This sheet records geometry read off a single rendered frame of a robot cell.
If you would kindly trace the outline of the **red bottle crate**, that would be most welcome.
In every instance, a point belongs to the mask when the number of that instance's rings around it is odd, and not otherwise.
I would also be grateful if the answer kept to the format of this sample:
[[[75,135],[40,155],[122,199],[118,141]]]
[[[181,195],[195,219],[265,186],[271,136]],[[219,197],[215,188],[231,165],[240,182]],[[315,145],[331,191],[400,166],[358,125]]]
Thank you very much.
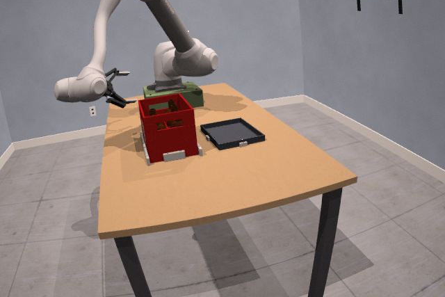
[[[149,116],[149,105],[168,102],[173,99],[180,111],[165,113],[168,109],[156,110]],[[186,157],[198,155],[195,114],[193,107],[180,93],[138,100],[140,121],[145,131],[145,145],[150,163],[164,161],[163,154],[184,150]],[[167,127],[167,121],[182,119],[183,126]],[[144,122],[144,123],[143,123]],[[157,130],[157,123],[163,122],[167,129]]]

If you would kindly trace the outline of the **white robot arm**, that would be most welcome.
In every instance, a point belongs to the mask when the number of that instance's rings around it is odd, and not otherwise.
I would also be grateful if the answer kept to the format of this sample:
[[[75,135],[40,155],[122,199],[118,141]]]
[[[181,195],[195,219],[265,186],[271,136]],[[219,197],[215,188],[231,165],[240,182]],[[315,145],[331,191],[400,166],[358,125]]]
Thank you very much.
[[[107,89],[103,71],[106,57],[106,25],[121,0],[101,0],[94,23],[94,54],[78,77],[56,82],[54,94],[62,102],[93,102]],[[218,56],[198,39],[192,38],[169,0],[144,1],[170,42],[160,43],[154,52],[155,83],[147,90],[156,93],[187,89],[181,76],[202,77],[218,67]],[[103,76],[102,76],[103,75]],[[79,101],[80,100],[80,101]]]

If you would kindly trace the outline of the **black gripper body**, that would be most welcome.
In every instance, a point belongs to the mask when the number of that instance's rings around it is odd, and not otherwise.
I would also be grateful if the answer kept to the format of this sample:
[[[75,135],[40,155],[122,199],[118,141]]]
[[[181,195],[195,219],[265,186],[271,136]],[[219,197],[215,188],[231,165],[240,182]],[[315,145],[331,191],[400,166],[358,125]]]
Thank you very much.
[[[103,96],[105,96],[106,97],[106,95],[107,96],[109,96],[112,92],[110,92],[109,90],[108,90],[108,88],[111,88],[112,90],[113,90],[113,85],[110,83],[108,86],[107,86],[107,89],[106,89],[106,93],[103,95]],[[102,97],[103,97],[102,96]]]

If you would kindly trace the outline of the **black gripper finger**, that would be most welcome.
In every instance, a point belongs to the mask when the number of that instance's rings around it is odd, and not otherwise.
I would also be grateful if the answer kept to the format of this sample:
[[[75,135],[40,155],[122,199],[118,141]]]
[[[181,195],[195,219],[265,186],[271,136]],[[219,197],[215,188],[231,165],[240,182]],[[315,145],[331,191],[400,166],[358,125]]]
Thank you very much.
[[[117,71],[117,69],[114,68],[105,74],[105,78],[107,77],[107,75],[109,76],[112,73],[115,73],[115,74],[109,79],[110,81],[107,82],[107,86],[110,84],[110,82],[112,82],[112,80],[115,78],[115,76],[127,76],[129,74],[129,72],[120,72],[119,70]]]
[[[108,88],[112,94],[109,96],[106,95],[106,103],[112,103],[116,106],[119,106],[120,108],[124,108],[126,104],[135,103],[137,99],[123,99],[121,96],[115,93],[111,88]]]

